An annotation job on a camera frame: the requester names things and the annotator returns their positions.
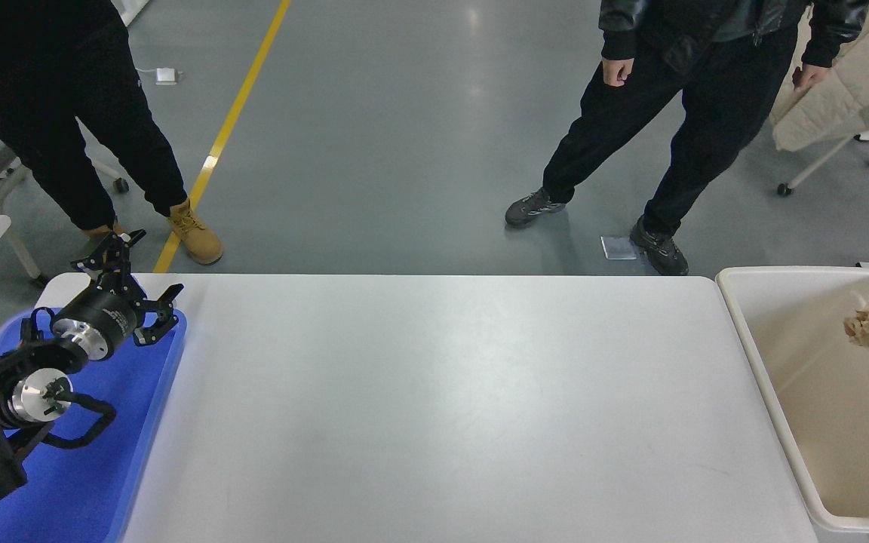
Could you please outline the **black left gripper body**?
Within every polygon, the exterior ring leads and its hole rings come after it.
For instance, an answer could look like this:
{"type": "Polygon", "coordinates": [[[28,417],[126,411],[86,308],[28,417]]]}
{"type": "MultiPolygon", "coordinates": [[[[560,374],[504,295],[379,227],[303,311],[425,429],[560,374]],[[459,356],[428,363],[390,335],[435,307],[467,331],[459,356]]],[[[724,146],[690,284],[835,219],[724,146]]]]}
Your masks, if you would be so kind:
{"type": "Polygon", "coordinates": [[[134,309],[117,293],[87,288],[65,306],[65,337],[84,351],[116,351],[136,329],[134,309]]]}

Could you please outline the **person's left hand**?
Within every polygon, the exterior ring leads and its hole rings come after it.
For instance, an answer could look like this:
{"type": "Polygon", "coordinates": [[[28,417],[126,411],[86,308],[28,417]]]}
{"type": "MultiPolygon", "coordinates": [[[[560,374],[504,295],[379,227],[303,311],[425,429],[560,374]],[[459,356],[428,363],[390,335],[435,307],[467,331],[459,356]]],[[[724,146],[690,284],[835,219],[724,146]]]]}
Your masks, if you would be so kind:
{"type": "Polygon", "coordinates": [[[817,66],[812,64],[801,64],[794,69],[792,75],[792,84],[794,93],[802,94],[813,88],[818,83],[823,82],[830,75],[831,68],[828,66],[817,66]]]}

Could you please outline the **person's right hand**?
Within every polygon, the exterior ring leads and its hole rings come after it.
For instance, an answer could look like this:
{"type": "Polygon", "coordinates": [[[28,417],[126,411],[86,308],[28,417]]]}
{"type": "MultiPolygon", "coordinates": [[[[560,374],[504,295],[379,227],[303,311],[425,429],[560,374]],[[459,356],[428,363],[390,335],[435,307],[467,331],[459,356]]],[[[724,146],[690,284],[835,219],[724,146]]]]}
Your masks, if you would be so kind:
{"type": "Polygon", "coordinates": [[[634,66],[634,58],[624,60],[601,59],[603,83],[611,88],[621,88],[628,81],[634,66]]]}

